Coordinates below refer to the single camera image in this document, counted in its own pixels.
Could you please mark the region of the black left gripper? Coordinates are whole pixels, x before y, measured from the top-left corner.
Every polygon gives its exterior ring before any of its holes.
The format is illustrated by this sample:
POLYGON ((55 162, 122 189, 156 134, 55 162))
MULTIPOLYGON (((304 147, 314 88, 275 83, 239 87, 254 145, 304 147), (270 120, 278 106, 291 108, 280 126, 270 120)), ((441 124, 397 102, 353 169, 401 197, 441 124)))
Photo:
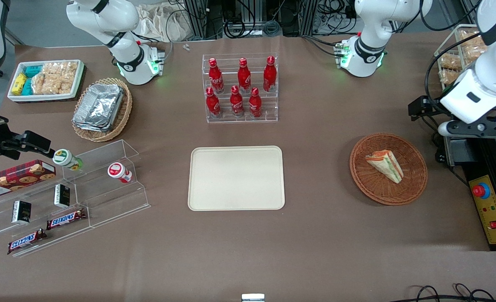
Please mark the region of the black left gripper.
POLYGON ((408 115, 411 122, 415 122, 420 118, 433 117, 439 114, 441 114, 441 111, 432 105, 427 96, 417 97, 408 105, 408 115))

